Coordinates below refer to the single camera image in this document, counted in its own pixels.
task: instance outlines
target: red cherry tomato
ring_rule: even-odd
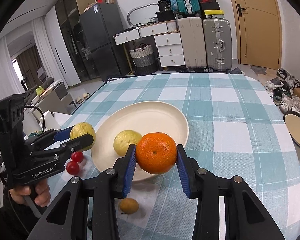
[[[69,174],[76,175],[79,173],[80,167],[78,163],[71,161],[67,163],[66,170]]]
[[[83,161],[83,158],[84,158],[84,156],[83,156],[83,152],[75,152],[75,153],[72,153],[71,154],[71,159],[74,161],[74,162],[76,162],[76,163],[80,163],[80,162],[82,162]]]

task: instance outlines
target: white chair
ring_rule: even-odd
[[[37,73],[38,73],[38,78],[40,79],[40,81],[42,83],[44,83],[47,78],[47,73],[44,71],[44,69],[42,67],[38,69]]]

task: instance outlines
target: white drawer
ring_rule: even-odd
[[[173,44],[181,44],[180,33],[168,33],[154,37],[157,47]]]
[[[170,66],[184,66],[185,58],[182,55],[164,56],[160,57],[160,63],[162,67]]]
[[[154,24],[146,27],[141,27],[139,29],[140,31],[140,37],[147,37],[151,35],[156,35],[160,33],[167,33],[168,28],[166,23],[161,23],[161,24]]]
[[[158,52],[160,57],[173,56],[183,54],[183,49],[181,44],[167,45],[158,47]]]
[[[114,39],[117,45],[140,38],[139,29],[117,34]]]

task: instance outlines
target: brown curtain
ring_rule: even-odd
[[[38,78],[38,69],[43,67],[43,65],[36,45],[17,56],[17,62],[21,74],[24,78],[26,78],[26,85],[28,89],[31,89],[36,85],[42,85]]]

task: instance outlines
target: curtain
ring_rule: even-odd
[[[47,72],[48,77],[53,77],[54,80],[62,79],[65,81],[59,69],[56,58],[53,55],[42,17],[32,20],[31,25],[35,44],[37,45],[43,68]]]
[[[33,88],[34,86],[41,86],[42,83],[38,78],[38,69],[43,67],[37,46],[32,46],[31,48],[22,52],[17,56],[17,62],[23,77],[26,77],[26,84],[28,88]]]
[[[12,94],[24,92],[25,90],[14,71],[4,36],[0,39],[0,100]]]

